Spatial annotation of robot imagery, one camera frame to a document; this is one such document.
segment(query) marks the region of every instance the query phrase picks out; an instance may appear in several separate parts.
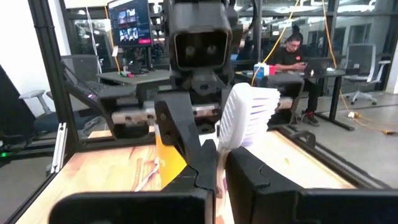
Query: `concrete floor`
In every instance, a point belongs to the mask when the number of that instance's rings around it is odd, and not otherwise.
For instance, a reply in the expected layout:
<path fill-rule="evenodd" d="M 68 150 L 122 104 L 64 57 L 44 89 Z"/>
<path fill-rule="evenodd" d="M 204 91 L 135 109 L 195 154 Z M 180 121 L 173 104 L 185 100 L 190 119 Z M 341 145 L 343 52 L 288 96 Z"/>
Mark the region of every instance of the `concrete floor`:
<path fill-rule="evenodd" d="M 378 99 L 378 106 L 382 108 L 368 108 L 356 110 L 361 115 L 371 120 L 377 121 L 381 129 L 387 129 L 386 123 L 390 128 L 398 131 L 398 95 L 385 93 L 375 93 Z M 299 108 L 304 109 L 307 102 L 303 99 Z M 330 107 L 330 97 L 320 98 L 318 110 L 328 111 Z M 358 100 L 350 108 L 371 107 L 369 101 Z M 348 112 L 345 110 L 342 101 L 339 102 L 338 120 L 352 125 L 356 131 L 348 132 L 321 119 L 321 126 L 314 128 L 306 124 L 299 123 L 298 129 L 313 131 L 317 141 L 329 147 L 332 151 L 341 155 L 358 167 L 369 172 L 375 178 L 398 188 L 398 137 L 385 136 L 378 131 L 364 128 L 356 124 L 352 119 L 347 118 Z M 105 124 L 95 127 L 93 130 L 103 130 Z M 0 168 L 0 223 L 4 223 L 26 198 L 44 181 L 45 167 L 51 162 L 51 158 L 27 159 L 14 161 Z"/>

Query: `monitor screen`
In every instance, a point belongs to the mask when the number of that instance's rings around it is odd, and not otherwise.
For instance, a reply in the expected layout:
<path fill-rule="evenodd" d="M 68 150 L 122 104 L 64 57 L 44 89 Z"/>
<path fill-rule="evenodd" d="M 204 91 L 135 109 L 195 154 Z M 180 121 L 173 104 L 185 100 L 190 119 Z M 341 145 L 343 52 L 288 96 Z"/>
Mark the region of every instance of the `monitor screen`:
<path fill-rule="evenodd" d="M 148 0 L 116 0 L 110 2 L 108 8 L 115 45 L 152 45 Z"/>

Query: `white toothbrush head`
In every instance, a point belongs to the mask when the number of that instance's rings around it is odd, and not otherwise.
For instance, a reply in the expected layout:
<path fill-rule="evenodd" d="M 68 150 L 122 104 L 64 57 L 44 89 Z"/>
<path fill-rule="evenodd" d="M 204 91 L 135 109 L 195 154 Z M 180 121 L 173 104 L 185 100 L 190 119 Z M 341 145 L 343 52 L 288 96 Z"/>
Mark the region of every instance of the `white toothbrush head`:
<path fill-rule="evenodd" d="M 226 158 L 239 146 L 253 145 L 268 129 L 268 121 L 278 106 L 280 93 L 276 89 L 236 84 L 229 93 L 220 122 L 218 138 L 216 216 L 225 204 L 224 170 Z"/>

